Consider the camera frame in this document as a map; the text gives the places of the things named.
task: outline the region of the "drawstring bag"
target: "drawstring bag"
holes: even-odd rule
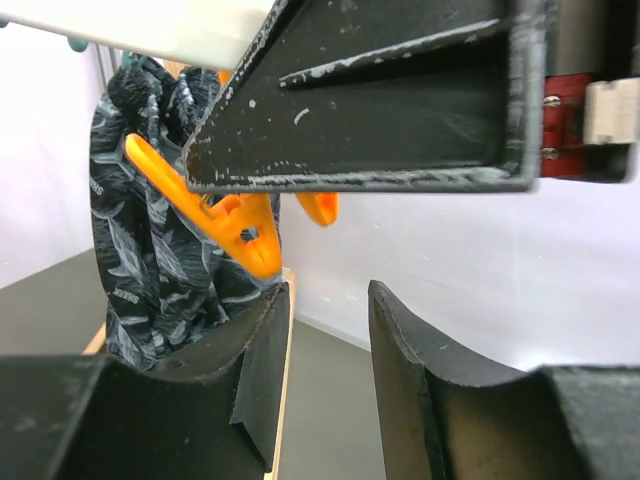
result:
[[[174,79],[153,59],[142,60],[134,55],[98,102],[89,181],[96,260],[108,298],[106,348],[148,370],[249,308],[278,278],[252,277],[126,158],[124,138],[138,133],[184,174],[182,146],[220,90],[214,71],[187,67]],[[278,195],[271,203],[278,222]]]

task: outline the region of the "white backdrop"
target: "white backdrop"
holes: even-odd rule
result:
[[[92,48],[0,30],[0,288],[92,246],[89,129],[103,90]]]
[[[385,282],[455,339],[518,368],[640,364],[640,181],[535,195],[343,195],[338,223],[283,205],[299,317],[366,346]]]

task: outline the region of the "scratched black surface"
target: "scratched black surface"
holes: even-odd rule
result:
[[[508,12],[505,4],[511,4]],[[520,142],[510,156],[505,148],[513,53],[508,31],[374,64],[307,88],[282,88],[279,79],[430,34],[503,19],[518,9],[539,16],[540,5],[539,0],[276,2],[270,35],[261,39],[259,34],[249,50],[256,55],[245,56],[188,144],[190,188],[522,190],[534,172],[519,167],[539,151],[540,122],[537,114],[529,118],[523,113],[521,125],[509,134]],[[531,40],[523,48],[532,45],[540,47]],[[525,70],[529,60],[523,60]],[[542,71],[525,73],[542,79]],[[541,81],[528,82],[523,98],[541,93],[536,90],[541,86]],[[536,110],[542,98],[525,100],[526,109]],[[529,125],[536,122],[536,127]],[[501,179],[471,174],[480,171],[476,167],[506,163],[511,170]],[[423,170],[432,174],[408,178],[401,173]],[[376,171],[396,175],[368,174]]]
[[[383,283],[370,283],[387,478],[427,478],[429,471],[434,480],[638,478],[640,368],[518,372],[428,320]]]

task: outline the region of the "orange clothespin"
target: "orange clothespin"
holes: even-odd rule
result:
[[[268,193],[227,195],[213,206],[191,193],[184,179],[136,134],[127,136],[125,151],[134,165],[167,199],[222,249],[260,279],[282,270],[282,255]],[[254,228],[258,237],[248,242],[242,232]]]
[[[337,193],[296,193],[296,198],[309,218],[321,227],[332,225],[338,218]]]

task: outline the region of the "gray floor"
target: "gray floor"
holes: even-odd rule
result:
[[[0,290],[0,354],[78,353],[104,321],[93,252]],[[296,322],[280,480],[382,480],[371,356]]]
[[[280,480],[383,480],[371,355],[295,322]]]

